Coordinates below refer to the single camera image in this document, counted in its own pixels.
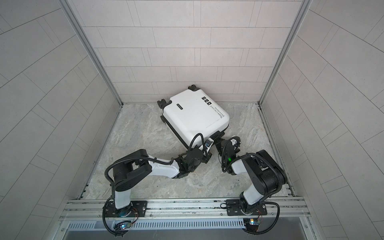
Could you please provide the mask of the black suitcase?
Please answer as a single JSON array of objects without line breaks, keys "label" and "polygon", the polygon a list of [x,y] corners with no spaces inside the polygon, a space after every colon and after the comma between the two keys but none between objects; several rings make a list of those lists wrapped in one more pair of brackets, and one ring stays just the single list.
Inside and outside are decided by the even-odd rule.
[{"label": "black suitcase", "polygon": [[158,101],[161,119],[166,123],[185,148],[201,133],[204,140],[216,132],[223,133],[229,126],[230,116],[203,90],[191,85],[167,102]]}]

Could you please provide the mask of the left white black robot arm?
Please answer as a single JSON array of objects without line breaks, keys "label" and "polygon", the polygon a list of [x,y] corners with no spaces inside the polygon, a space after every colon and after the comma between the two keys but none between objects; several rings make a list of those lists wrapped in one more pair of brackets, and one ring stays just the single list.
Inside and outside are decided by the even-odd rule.
[{"label": "left white black robot arm", "polygon": [[[139,210],[131,201],[131,189],[147,176],[163,176],[170,179],[181,179],[192,173],[201,163],[207,163],[212,154],[209,153],[214,140],[204,139],[201,133],[196,134],[188,150],[171,160],[158,159],[147,154],[144,149],[137,150],[115,161],[105,170],[105,178],[110,182],[111,196],[106,200],[102,221],[106,230],[115,237],[123,237],[129,228],[138,220]],[[122,221],[110,228],[106,217],[126,217],[134,214],[131,221]]]}]

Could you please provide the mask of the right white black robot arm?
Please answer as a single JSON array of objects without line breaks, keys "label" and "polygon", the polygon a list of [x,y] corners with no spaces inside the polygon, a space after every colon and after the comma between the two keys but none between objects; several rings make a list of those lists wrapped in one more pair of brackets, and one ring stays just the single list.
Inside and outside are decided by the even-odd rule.
[{"label": "right white black robot arm", "polygon": [[[220,208],[228,212],[239,210],[248,216],[257,214],[257,218],[245,220],[246,228],[243,231],[251,235],[262,235],[273,229],[281,213],[280,205],[267,199],[278,193],[288,182],[288,178],[284,170],[265,150],[237,156],[240,145],[241,139],[237,136],[228,140],[219,139],[215,144],[221,157],[222,172],[231,175],[247,173],[252,181],[252,185],[240,194],[238,200],[227,200],[220,205]],[[272,224],[260,231],[261,208],[266,205],[275,206],[277,213]]]}]

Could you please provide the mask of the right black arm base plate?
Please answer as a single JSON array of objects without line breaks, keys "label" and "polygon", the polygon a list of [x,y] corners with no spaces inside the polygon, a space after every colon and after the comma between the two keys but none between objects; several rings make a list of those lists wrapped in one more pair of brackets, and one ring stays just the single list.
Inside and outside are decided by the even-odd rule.
[{"label": "right black arm base plate", "polygon": [[268,214],[266,205],[258,203],[249,205],[245,200],[241,199],[228,199],[221,206],[222,209],[227,211],[228,216],[266,216]]}]

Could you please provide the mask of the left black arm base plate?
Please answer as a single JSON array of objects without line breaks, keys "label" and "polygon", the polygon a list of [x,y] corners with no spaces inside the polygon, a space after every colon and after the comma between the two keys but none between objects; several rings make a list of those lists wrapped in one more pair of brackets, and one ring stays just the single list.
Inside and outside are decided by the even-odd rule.
[{"label": "left black arm base plate", "polygon": [[104,209],[104,216],[106,218],[144,217],[147,205],[147,201],[132,201],[128,206],[117,209],[114,201],[109,201]]}]

